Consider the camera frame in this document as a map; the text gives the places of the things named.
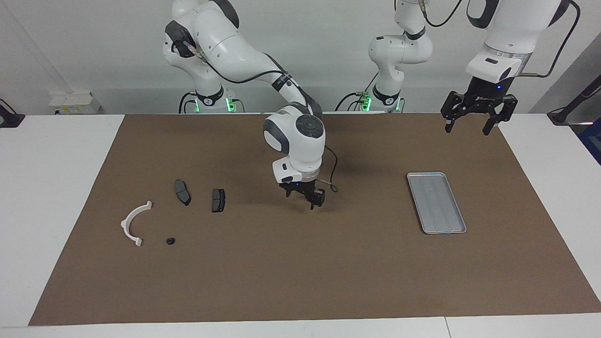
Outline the white curved plastic bracket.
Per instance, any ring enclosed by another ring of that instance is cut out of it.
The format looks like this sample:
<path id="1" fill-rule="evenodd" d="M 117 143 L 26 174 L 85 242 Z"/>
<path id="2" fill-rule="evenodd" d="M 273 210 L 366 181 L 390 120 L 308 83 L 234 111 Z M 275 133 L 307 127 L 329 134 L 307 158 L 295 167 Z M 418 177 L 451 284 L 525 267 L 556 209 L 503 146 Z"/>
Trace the white curved plastic bracket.
<path id="1" fill-rule="evenodd" d="M 140 247 L 142 245 L 143 239 L 131 234 L 131 231 L 130 231 L 131 222 L 134 220 L 134 218 L 136 216 L 138 216 L 142 212 L 152 209 L 152 206 L 153 206 L 153 202 L 148 200 L 148 201 L 146 201 L 146 204 L 138 206 L 135 209 L 133 209 L 132 211 L 130 211 L 129 214 L 127 214 L 126 218 L 124 218 L 124 220 L 122 220 L 120 222 L 120 226 L 123 230 L 123 233 L 126 235 L 127 238 L 129 238 L 129 240 L 132 240 L 133 243 L 135 244 L 135 246 L 137 246 L 137 247 Z"/>

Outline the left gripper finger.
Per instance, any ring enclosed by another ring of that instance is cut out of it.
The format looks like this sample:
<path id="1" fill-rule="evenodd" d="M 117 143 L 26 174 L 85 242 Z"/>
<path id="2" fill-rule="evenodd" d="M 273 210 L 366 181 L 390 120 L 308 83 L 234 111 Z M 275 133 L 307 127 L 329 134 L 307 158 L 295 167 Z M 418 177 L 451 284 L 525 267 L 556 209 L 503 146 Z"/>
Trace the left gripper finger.
<path id="1" fill-rule="evenodd" d="M 483 127 L 483 134 L 487 136 L 492 132 L 494 126 L 497 126 L 500 122 L 508 122 L 517 103 L 518 100 L 514 95 L 506 95 L 487 103 L 485 112 L 488 113 L 489 118 Z"/>
<path id="2" fill-rule="evenodd" d="M 459 118 L 466 115 L 464 95 L 458 92 L 449 92 L 445 102 L 443 103 L 440 113 L 445 118 L 445 132 L 450 133 L 453 126 Z"/>

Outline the black stand with pole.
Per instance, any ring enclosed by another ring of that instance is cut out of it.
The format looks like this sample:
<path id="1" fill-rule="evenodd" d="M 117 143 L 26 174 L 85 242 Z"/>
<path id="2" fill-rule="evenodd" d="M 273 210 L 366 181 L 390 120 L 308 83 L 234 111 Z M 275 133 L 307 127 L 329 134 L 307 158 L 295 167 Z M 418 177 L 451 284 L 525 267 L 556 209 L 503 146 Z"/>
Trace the black stand with pole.
<path id="1" fill-rule="evenodd" d="M 567 125 L 566 120 L 569 114 L 572 113 L 580 104 L 592 98 L 595 94 L 601 91 L 601 73 L 580 92 L 570 103 L 564 107 L 554 109 L 547 113 L 547 116 L 554 125 Z"/>

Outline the blue box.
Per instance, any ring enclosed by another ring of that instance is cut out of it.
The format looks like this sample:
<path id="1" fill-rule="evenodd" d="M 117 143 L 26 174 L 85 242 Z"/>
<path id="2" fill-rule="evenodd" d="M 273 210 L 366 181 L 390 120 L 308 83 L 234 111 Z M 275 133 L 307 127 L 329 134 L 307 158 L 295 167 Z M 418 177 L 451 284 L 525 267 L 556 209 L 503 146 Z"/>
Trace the blue box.
<path id="1" fill-rule="evenodd" d="M 601 166 L 601 118 L 584 129 L 578 135 L 578 139 Z"/>

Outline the brown table mat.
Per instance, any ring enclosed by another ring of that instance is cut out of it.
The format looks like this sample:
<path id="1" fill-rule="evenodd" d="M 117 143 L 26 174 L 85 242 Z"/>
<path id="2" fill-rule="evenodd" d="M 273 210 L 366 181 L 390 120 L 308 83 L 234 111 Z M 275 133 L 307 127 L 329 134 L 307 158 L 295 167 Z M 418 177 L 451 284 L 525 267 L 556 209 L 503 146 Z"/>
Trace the brown table mat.
<path id="1" fill-rule="evenodd" d="M 129 115 L 30 325 L 601 312 L 485 120 L 445 133 L 436 114 L 327 115 L 339 192 L 311 210 L 275 182 L 263 116 Z M 447 176 L 466 233 L 423 233 L 410 172 Z M 131 222 L 137 247 L 120 222 L 148 200 Z"/>

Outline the silver metal tray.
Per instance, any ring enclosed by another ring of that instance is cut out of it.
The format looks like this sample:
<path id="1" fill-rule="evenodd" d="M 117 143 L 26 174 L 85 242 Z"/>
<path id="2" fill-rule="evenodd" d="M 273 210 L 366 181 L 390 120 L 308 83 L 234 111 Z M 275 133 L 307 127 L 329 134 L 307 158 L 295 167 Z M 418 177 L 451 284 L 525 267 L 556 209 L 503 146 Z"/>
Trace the silver metal tray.
<path id="1" fill-rule="evenodd" d="M 410 172 L 406 178 L 423 233 L 466 233 L 466 224 L 444 173 Z"/>

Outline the long grey brake pad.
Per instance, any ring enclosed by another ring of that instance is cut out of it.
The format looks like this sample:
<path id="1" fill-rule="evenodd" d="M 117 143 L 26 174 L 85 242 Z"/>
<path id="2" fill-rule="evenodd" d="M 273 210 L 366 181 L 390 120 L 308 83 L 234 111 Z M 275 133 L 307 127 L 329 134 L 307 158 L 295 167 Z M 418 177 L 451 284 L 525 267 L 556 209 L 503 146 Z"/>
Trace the long grey brake pad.
<path id="1" fill-rule="evenodd" d="M 187 189 L 186 183 L 179 179 L 175 180 L 174 190 L 175 190 L 176 196 L 178 197 L 179 201 L 181 203 L 183 203 L 183 205 L 189 206 L 192 198 Z"/>

